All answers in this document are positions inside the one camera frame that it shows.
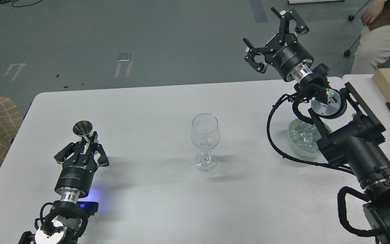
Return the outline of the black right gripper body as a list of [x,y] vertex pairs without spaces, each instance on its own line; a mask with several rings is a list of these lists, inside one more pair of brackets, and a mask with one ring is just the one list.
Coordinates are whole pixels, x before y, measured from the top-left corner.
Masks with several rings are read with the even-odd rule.
[[276,34],[266,43],[265,62],[272,65],[281,78],[290,82],[294,80],[290,74],[299,64],[312,65],[313,56],[298,42],[294,34],[285,34],[284,40],[280,43],[279,34]]

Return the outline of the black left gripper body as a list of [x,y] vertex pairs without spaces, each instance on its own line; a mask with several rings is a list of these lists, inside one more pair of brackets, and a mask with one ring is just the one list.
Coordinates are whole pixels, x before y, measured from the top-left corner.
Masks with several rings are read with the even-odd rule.
[[55,192],[61,196],[61,201],[76,204],[79,198],[87,197],[97,168],[94,160],[88,160],[85,165],[63,163],[55,186]]

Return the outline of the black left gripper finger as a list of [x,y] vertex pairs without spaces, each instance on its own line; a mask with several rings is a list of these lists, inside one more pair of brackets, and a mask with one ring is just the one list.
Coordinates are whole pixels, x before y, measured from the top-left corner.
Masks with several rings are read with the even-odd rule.
[[104,151],[102,144],[100,144],[98,141],[97,132],[93,131],[89,136],[87,136],[87,138],[87,149],[83,156],[83,165],[94,165],[95,168],[109,166],[109,159]]
[[54,159],[60,165],[82,165],[79,162],[81,154],[84,152],[85,142],[69,143],[65,148],[59,151]]

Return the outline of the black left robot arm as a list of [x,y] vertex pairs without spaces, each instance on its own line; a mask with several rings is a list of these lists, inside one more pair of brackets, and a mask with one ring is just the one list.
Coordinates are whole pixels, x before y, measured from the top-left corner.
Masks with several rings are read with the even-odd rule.
[[62,166],[55,192],[60,199],[52,203],[47,215],[44,207],[35,219],[35,233],[26,231],[20,244],[76,244],[84,234],[88,220],[99,210],[95,201],[82,201],[89,195],[93,176],[99,167],[109,165],[108,157],[97,140],[96,131],[78,131],[81,139],[69,143],[54,158]]

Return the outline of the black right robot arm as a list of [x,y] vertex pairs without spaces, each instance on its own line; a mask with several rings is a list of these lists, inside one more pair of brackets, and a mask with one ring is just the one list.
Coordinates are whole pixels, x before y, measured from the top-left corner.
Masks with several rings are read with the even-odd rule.
[[[311,68],[313,57],[298,42],[308,26],[296,10],[271,11],[280,19],[277,34],[264,47],[247,45],[245,61],[264,74],[268,65],[285,82],[296,81],[294,94],[284,94],[273,105],[267,119],[267,137],[284,159],[340,170],[356,176],[363,193],[342,187],[337,194],[338,217],[342,227],[359,237],[375,237],[377,244],[390,244],[390,161],[380,148],[385,127],[351,83],[331,88],[323,63]],[[309,162],[280,150],[270,135],[270,122],[279,106],[291,102],[294,115],[321,134],[317,146],[326,163]]]

